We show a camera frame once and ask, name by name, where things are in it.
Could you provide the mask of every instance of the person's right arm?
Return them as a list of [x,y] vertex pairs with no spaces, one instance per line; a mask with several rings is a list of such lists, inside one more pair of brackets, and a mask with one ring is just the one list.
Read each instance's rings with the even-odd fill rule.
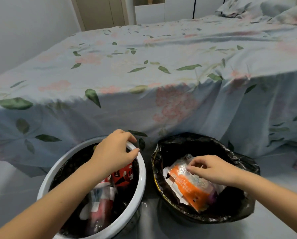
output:
[[297,193],[214,155],[195,157],[187,170],[211,182],[248,192],[297,233]]

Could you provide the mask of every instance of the bed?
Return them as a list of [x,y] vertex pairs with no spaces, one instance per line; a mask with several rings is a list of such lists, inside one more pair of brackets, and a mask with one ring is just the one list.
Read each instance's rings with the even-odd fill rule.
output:
[[297,145],[297,25],[212,15],[76,33],[0,75],[0,160],[51,167],[115,129],[251,157]]

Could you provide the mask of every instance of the forearm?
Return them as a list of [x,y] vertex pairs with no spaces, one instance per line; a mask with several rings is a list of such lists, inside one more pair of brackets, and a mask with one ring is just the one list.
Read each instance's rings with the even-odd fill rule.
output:
[[297,194],[256,174],[242,171],[236,187],[250,193],[297,232]]
[[89,170],[87,163],[81,166],[43,198],[2,227],[0,238],[53,238],[86,194],[105,177],[103,169],[95,171],[96,176],[90,176],[92,172]]

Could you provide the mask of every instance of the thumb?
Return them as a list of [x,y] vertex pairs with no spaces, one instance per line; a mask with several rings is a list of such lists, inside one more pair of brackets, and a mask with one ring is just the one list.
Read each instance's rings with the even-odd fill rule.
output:
[[133,161],[137,155],[139,154],[139,151],[140,149],[139,148],[135,148],[133,149],[131,152],[128,152],[127,153],[127,158],[130,160],[130,161]]
[[204,175],[207,173],[206,170],[207,169],[202,169],[202,168],[199,168],[199,167],[195,167],[195,166],[190,166],[188,165],[186,167],[186,169],[188,170],[188,172],[190,172],[191,174],[196,174],[197,176],[203,178]]

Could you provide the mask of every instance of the person's left arm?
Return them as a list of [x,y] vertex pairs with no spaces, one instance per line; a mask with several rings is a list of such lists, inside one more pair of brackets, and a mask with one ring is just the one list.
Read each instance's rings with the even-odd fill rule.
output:
[[51,239],[88,192],[103,178],[132,162],[139,150],[126,152],[129,132],[116,130],[96,147],[92,158],[0,229],[0,239]]

